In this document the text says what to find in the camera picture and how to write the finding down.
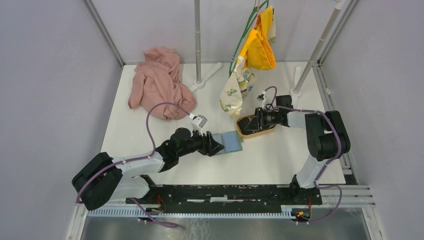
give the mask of white floor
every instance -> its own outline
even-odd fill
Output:
[[[303,68],[305,65],[305,62],[280,62],[276,69],[262,71],[256,86],[244,100],[242,116],[252,114],[255,107],[260,106],[261,103],[256,98],[268,86],[276,86],[278,95],[288,94],[295,68]],[[205,73],[212,66],[214,64],[202,64],[202,72]],[[137,155],[152,150],[152,143],[146,131],[147,112],[142,107],[130,109],[127,104],[135,67],[126,65],[123,68],[107,125],[101,151],[107,152],[111,157]],[[229,64],[224,64],[206,83],[206,87],[194,94],[197,106],[192,113],[208,118],[205,130],[213,134],[236,130],[237,118],[222,111],[219,101],[228,79],[228,69]],[[182,64],[180,70],[182,82],[190,87],[196,77],[195,64]],[[324,110],[312,71],[307,76],[301,92],[297,108]],[[169,139],[177,128],[185,127],[191,130],[188,117],[168,121],[151,117],[149,125],[157,146]],[[181,157],[179,164],[174,168],[149,175],[156,184],[168,185],[289,184],[293,175],[302,169],[309,154],[305,131],[284,126],[277,126],[272,133],[245,139],[242,146],[243,151],[213,157],[192,153]],[[320,183],[346,183],[339,161],[334,161],[327,168]]]

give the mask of green hanger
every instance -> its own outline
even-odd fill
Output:
[[[266,7],[268,8],[269,0],[265,0],[260,6],[259,10],[266,4]],[[246,37],[246,34],[248,34],[249,29],[251,29],[253,23],[256,20],[256,17],[258,16],[258,7],[254,7],[252,10],[252,13],[249,16],[249,19],[247,20],[246,27],[244,28],[243,34],[241,35],[240,41],[238,41],[237,47],[235,48],[234,55],[232,56],[231,63],[229,64],[229,72],[228,77],[231,76],[231,73],[234,71],[234,68],[236,65],[234,64],[234,60],[236,58],[236,54],[239,51],[240,44],[242,43],[242,40]]]

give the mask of metal floor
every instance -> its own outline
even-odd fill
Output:
[[[330,209],[312,209],[312,219]],[[339,209],[330,218],[296,226],[287,219],[158,218],[183,227],[144,224],[130,217],[87,217],[81,240],[370,240],[361,208]]]

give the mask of metal pole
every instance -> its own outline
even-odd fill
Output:
[[[315,49],[313,50],[312,55],[310,56],[309,61],[306,64],[306,67],[304,68],[302,75],[300,76],[299,82],[297,83],[296,87],[293,89],[293,92],[295,94],[299,94],[302,85],[304,84],[304,81],[306,79],[306,76],[308,75],[309,71],[312,68],[312,64],[317,60],[318,53],[320,52],[324,42],[326,41],[326,38],[333,27],[334,23],[336,22],[337,16],[340,13],[339,7],[336,7],[334,11],[332,12],[332,15],[330,19],[328,20],[327,26],[325,26],[324,32],[322,32],[321,38],[319,39],[318,43],[315,46]]]
[[[109,45],[110,50],[112,51],[113,55],[115,56],[116,61],[118,62],[119,66],[122,68],[126,63],[124,62],[120,52],[117,49],[117,46],[115,45],[114,41],[112,40],[111,35],[109,34],[108,30],[106,29],[105,24],[102,21],[102,18],[100,18],[99,13],[97,12],[96,7],[94,6],[94,3],[92,0],[83,0],[85,6],[87,7],[88,12],[91,14],[94,23],[97,25],[98,29],[100,30],[101,35],[103,36],[106,43]]]
[[[196,39],[196,84],[202,84],[201,47],[200,47],[200,0],[194,0],[194,28]]]
[[[326,61],[326,57],[329,54],[331,48],[333,47],[333,44],[334,44],[336,38],[338,37],[340,31],[345,26],[345,24],[346,24],[348,18],[350,17],[351,13],[355,9],[355,7],[358,5],[358,2],[359,2],[359,0],[352,0],[348,3],[348,5],[346,7],[346,11],[344,12],[343,16],[341,16],[340,22],[336,26],[333,34],[331,35],[331,37],[328,40],[327,46],[324,48],[324,51],[322,52],[322,55],[319,58],[320,64],[324,64],[324,62]]]

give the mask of pink cloth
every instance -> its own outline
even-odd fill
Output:
[[[171,102],[191,112],[196,106],[196,100],[192,91],[180,81],[180,56],[177,52],[158,46],[145,51],[144,57],[145,62],[140,62],[135,68],[128,99],[129,108],[142,105],[149,111],[156,104]],[[169,104],[158,106],[151,114],[167,120],[186,116],[181,109]]]

